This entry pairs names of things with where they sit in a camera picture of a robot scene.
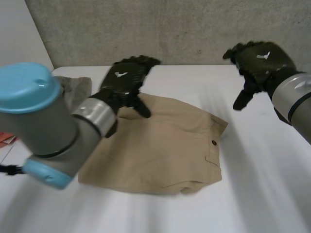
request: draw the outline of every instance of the beige fabric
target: beige fabric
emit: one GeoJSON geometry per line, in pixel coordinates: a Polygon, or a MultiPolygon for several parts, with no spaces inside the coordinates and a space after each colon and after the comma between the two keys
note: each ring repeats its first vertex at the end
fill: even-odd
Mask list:
{"type": "Polygon", "coordinates": [[[151,118],[122,108],[117,132],[101,141],[80,170],[79,182],[124,192],[176,194],[220,181],[218,145],[227,123],[178,100],[147,94],[140,98],[151,118]]]}

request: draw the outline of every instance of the robotic hand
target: robotic hand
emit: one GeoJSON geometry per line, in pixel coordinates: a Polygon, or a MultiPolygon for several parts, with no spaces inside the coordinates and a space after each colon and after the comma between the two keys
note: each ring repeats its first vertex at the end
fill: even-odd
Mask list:
{"type": "Polygon", "coordinates": [[[290,57],[272,42],[237,44],[223,58],[230,59],[245,79],[233,109],[242,110],[255,93],[267,92],[279,119],[311,144],[311,75],[297,71],[290,57]]]}
{"type": "Polygon", "coordinates": [[[146,75],[158,64],[157,59],[145,56],[115,63],[99,92],[73,115],[62,98],[60,84],[45,66],[18,63],[1,67],[0,131],[14,133],[33,153],[23,172],[64,189],[101,139],[116,131],[121,107],[133,107],[150,117],[138,93],[146,75]]]}

